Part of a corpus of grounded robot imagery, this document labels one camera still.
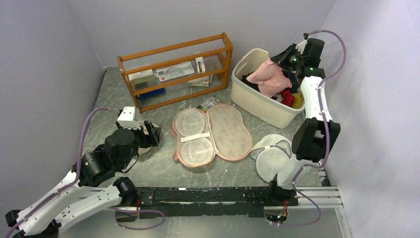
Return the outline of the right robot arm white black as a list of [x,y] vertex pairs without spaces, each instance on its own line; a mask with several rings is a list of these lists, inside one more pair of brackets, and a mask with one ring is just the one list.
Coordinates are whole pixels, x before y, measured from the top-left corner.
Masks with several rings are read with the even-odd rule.
[[306,118],[294,135],[291,151],[295,156],[276,174],[268,185],[267,199],[272,205],[296,195],[296,181],[305,168],[319,168],[326,163],[341,126],[329,113],[324,69],[319,67],[324,41],[308,38],[300,44],[291,44],[271,61],[287,72],[295,74],[303,94]]

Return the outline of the pink bra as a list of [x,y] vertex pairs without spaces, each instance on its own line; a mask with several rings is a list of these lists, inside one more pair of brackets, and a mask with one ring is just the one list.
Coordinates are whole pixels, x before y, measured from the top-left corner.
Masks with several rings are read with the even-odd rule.
[[264,61],[247,79],[258,84],[260,92],[270,98],[292,86],[290,80],[284,76],[281,67],[269,59]]

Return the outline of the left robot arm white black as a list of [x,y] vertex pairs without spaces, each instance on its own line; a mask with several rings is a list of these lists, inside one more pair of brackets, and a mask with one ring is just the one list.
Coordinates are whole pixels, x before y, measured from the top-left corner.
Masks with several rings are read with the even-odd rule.
[[158,146],[161,128],[151,122],[134,122],[123,126],[105,138],[94,151],[80,157],[73,168],[44,197],[23,210],[11,210],[6,222],[11,228],[7,237],[50,238],[97,212],[118,205],[131,206],[137,200],[137,189],[128,177],[83,200],[79,197],[92,191],[116,173],[129,171],[129,163],[139,149]]

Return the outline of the pink floral mesh laundry bag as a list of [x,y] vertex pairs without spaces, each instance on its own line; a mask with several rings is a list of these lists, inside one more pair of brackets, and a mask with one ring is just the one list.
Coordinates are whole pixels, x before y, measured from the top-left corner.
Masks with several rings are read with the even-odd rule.
[[253,147],[242,114],[227,104],[211,106],[206,112],[197,108],[180,111],[174,117],[171,133],[177,141],[173,160],[189,168],[205,166],[215,157],[238,161]]

